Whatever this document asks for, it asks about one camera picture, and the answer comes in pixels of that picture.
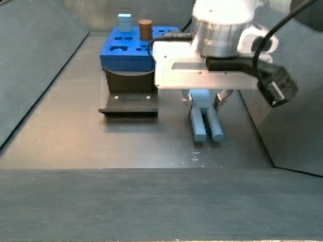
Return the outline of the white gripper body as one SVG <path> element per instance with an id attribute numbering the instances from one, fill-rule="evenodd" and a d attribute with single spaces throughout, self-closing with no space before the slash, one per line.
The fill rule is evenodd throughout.
<path id="1" fill-rule="evenodd" d="M 258 79 L 239 71 L 210 71 L 206 59 L 186 42 L 155 42 L 155 85 L 159 89 L 253 90 Z"/>

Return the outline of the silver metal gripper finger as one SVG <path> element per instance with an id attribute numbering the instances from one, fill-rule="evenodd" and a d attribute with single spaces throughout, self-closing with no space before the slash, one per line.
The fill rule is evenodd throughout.
<path id="1" fill-rule="evenodd" d="M 187 108 L 193 108 L 193 96 L 189 90 L 182 91 L 182 102 L 186 104 Z"/>

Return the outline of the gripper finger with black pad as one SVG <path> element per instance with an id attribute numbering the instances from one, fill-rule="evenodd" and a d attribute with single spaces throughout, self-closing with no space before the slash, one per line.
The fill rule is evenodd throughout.
<path id="1" fill-rule="evenodd" d="M 226 103 L 227 98 L 234 93 L 233 90 L 223 90 L 215 96 L 215 108 L 219 110 L 219 107 Z"/>

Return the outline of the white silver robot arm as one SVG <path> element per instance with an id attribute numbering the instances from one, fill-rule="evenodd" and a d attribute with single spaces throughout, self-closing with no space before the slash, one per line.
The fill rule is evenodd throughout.
<path id="1" fill-rule="evenodd" d="M 273 63 L 279 40 L 254 22 L 265 0 L 197 0 L 191 31 L 170 32 L 150 42 L 155 85 L 160 89 L 258 89 L 270 106 L 295 97 L 285 67 Z"/>

